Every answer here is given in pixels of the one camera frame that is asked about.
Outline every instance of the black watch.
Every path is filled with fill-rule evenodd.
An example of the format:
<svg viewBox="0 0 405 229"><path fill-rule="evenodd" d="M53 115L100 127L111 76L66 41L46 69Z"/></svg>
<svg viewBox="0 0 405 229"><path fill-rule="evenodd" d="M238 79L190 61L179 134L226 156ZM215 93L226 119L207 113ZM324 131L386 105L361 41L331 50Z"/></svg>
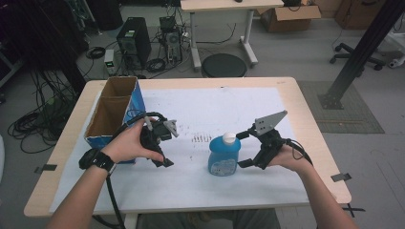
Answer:
<svg viewBox="0 0 405 229"><path fill-rule="evenodd" d="M87 151L81 160L78 161L78 167L83 170L90 168L92 165L107 170L109 175L113 173L116 168L116 164L110 157L102 153L99 149Z"/></svg>

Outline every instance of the round black seat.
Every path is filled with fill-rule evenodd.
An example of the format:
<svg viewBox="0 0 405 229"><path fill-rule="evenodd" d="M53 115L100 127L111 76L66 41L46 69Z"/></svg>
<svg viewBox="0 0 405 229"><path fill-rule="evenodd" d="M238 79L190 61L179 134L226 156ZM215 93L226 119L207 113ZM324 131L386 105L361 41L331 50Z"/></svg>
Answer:
<svg viewBox="0 0 405 229"><path fill-rule="evenodd" d="M205 58L202 73L207 77L243 77L247 66L238 56L218 53Z"/></svg>

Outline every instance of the hand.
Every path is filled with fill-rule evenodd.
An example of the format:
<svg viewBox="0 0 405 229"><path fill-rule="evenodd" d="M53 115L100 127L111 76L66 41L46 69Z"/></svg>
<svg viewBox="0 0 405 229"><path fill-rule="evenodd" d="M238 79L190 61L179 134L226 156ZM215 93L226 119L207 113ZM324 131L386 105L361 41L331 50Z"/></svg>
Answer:
<svg viewBox="0 0 405 229"><path fill-rule="evenodd" d="M108 155L115 163L130 160L135 157L146 157L163 162L163 156L157 152L142 147L139 141L144 119L139 120L134 126L127 128L113 141L105 146L101 152Z"/></svg>
<svg viewBox="0 0 405 229"><path fill-rule="evenodd" d="M295 157L301 157L301 153L294 150ZM295 159L292 155L292 148L286 145L280 149L279 154L270 161L268 166L281 165L287 169L290 169L298 174L304 172L308 167L312 165L304 158Z"/></svg>

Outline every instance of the detergent bottle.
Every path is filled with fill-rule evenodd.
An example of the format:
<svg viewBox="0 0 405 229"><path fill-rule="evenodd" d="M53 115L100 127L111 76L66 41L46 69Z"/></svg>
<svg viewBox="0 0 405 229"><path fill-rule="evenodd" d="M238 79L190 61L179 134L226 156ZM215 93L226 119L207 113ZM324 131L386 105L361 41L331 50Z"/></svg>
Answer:
<svg viewBox="0 0 405 229"><path fill-rule="evenodd" d="M230 176L236 171L241 141L233 133L217 136L209 143L208 171L215 176Z"/></svg>

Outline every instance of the table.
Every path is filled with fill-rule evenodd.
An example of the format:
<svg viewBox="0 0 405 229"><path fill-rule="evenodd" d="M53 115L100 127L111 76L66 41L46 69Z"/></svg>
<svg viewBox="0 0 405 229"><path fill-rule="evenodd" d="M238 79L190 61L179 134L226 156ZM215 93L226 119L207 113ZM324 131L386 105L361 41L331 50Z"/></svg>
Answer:
<svg viewBox="0 0 405 229"><path fill-rule="evenodd" d="M85 119L95 102L96 95L105 85L105 80L91 81L81 94L72 115L59 138L48 164L57 164L55 171L44 171L38 180L25 207L28 217L49 217L61 174L64 170ZM330 176L339 174L339 170L330 154L309 107L301 91L291 77L247 77L247 78L185 78L140 80L140 87L146 89L198 89L198 88L276 88L288 110L288 118L296 139L306 147L327 187L339 203L351 201L351 194L344 181L333 182ZM95 212L95 214L113 214L113 212ZM136 214L128 219L134 220Z"/></svg>
<svg viewBox="0 0 405 229"><path fill-rule="evenodd" d="M211 10L247 10L245 36L241 36L241 43L244 46L249 58L249 64L252 67L259 63L249 44L254 10L259 8L282 7L283 5L284 3L281 0L244 0L241 3L234 0L181 0L181 9L185 12L190 12L191 56L193 58L194 70L198 71L202 66L196 44L196 12Z"/></svg>

